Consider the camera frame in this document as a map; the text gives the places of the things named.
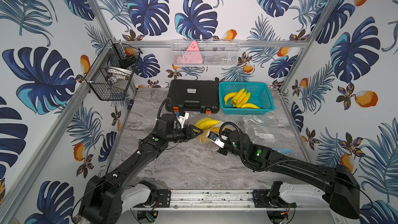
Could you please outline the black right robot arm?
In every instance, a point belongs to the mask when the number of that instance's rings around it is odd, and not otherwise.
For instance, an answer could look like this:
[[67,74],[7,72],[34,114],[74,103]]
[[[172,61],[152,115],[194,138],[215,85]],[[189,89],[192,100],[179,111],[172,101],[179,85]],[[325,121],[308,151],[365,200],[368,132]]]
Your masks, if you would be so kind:
[[240,157],[254,172],[274,172],[306,182],[324,192],[322,200],[334,212],[350,219],[360,217],[360,188],[350,170],[341,164],[324,167],[285,156],[269,147],[254,144],[240,130],[226,128],[217,138],[223,143],[218,152]]

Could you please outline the aluminium front rail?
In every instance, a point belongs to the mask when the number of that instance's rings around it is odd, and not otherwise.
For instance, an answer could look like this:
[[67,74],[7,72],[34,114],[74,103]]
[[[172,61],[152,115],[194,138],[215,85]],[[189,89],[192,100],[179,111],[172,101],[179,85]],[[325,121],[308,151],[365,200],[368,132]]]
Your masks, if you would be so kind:
[[[170,207],[164,209],[180,209],[180,210],[239,210],[239,209],[256,209],[252,200],[253,190],[171,190]],[[163,208],[145,208],[145,207],[128,207],[126,204],[126,193],[117,199],[116,203],[112,203],[105,210],[111,216],[120,216],[122,213],[132,210],[145,210]],[[304,196],[298,196],[296,200],[286,200],[288,203],[296,203],[298,200],[304,200]]]

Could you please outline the yellow banana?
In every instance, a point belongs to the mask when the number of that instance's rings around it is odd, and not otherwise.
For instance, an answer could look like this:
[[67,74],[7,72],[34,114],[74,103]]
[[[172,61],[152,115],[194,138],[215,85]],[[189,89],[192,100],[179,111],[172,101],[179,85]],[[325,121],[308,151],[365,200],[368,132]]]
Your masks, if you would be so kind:
[[238,100],[240,99],[240,97],[245,93],[245,88],[242,88],[240,91],[237,92],[236,95],[234,95],[231,99],[231,103],[237,105],[238,104]]
[[237,92],[231,92],[225,95],[224,97],[224,104],[227,105],[228,103],[232,105],[236,105],[236,95]]
[[252,103],[245,103],[241,106],[241,108],[245,108],[245,109],[260,109],[258,106],[256,106],[255,104]]

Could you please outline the pink triangular object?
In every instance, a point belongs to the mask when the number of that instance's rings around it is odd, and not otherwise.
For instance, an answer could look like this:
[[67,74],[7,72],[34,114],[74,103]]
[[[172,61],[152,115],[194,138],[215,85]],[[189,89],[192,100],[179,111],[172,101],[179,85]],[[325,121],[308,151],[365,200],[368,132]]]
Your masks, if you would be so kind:
[[183,65],[193,65],[193,64],[202,64],[203,57],[200,52],[199,46],[197,41],[192,41],[191,44],[188,46],[187,50],[183,52],[181,63]]

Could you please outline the clear zip-top bag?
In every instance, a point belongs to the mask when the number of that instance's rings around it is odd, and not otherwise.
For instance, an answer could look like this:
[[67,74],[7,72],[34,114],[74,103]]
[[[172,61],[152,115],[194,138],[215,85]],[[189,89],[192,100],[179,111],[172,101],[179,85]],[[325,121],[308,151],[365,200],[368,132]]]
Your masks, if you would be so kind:
[[238,126],[254,144],[269,147],[283,155],[292,153],[292,149],[282,142],[278,120],[275,117],[246,115],[238,122]]

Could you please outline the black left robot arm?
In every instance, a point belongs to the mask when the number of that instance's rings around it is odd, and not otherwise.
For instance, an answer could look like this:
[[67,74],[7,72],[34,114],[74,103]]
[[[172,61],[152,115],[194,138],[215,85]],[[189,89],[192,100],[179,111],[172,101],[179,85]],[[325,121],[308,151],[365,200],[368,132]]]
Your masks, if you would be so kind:
[[167,150],[169,143],[183,143],[203,133],[194,125],[181,126],[172,114],[157,118],[153,131],[141,139],[137,151],[103,177],[93,176],[81,198],[79,215],[92,224],[115,224],[129,208],[153,204],[155,187],[142,182],[128,184],[147,164]]

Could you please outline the teal plastic basket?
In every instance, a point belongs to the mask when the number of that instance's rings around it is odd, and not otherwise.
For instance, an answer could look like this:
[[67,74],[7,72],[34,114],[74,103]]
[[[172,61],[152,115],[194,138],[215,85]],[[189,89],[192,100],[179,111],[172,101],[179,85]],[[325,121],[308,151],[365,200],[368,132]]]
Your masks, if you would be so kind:
[[[228,93],[238,92],[245,88],[245,93],[238,100],[237,105],[224,104],[224,97]],[[226,115],[264,115],[275,109],[271,92],[265,83],[253,82],[221,82],[219,84],[220,108]],[[260,109],[245,109],[241,106],[252,103]]]

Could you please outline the black plastic tool case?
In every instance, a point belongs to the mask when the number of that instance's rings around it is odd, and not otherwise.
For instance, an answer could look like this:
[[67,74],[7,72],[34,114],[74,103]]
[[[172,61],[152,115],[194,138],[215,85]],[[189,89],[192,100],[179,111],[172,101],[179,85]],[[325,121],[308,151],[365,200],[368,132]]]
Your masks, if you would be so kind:
[[165,105],[169,112],[216,114],[220,110],[219,83],[211,80],[172,80]]

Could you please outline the green-yellow banana bunch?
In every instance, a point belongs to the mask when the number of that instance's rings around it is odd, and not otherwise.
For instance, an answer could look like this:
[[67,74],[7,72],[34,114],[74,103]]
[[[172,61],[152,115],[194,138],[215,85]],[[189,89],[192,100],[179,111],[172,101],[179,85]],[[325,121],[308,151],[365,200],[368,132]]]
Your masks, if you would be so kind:
[[195,126],[199,129],[207,130],[207,129],[211,129],[212,127],[216,126],[219,122],[220,122],[220,120],[214,120],[211,118],[203,118],[203,119],[199,120],[195,124]]

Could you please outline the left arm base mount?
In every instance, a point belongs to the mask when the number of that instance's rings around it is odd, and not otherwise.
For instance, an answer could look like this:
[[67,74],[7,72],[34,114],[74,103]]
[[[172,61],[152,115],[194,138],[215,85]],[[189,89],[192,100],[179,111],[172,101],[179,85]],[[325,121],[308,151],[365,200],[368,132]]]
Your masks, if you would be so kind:
[[171,191],[162,189],[148,181],[140,181],[125,191],[128,207],[169,208]]

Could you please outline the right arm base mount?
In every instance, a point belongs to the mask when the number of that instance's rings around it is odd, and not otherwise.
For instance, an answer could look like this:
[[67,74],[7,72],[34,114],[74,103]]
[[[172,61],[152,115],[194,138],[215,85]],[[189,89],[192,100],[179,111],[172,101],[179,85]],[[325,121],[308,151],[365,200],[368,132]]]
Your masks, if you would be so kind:
[[255,208],[296,208],[296,203],[288,203],[280,197],[281,181],[273,182],[270,189],[255,189],[252,200]]

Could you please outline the clear bag with banana peel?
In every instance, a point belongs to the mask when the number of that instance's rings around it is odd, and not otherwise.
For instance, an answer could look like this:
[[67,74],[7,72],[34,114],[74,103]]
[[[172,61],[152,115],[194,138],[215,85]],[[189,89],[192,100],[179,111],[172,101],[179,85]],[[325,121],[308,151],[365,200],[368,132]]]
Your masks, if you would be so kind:
[[[192,120],[189,121],[189,124],[195,125],[199,120],[201,120],[203,118],[210,118],[210,117],[196,116]],[[223,123],[224,122],[222,120],[220,120],[220,122],[216,126],[214,126],[213,128],[220,128]],[[193,139],[193,141],[195,141],[197,143],[200,143],[200,144],[209,144],[209,143],[211,143],[211,141],[210,142],[202,142],[201,137],[202,137],[203,133],[200,134],[197,138]]]

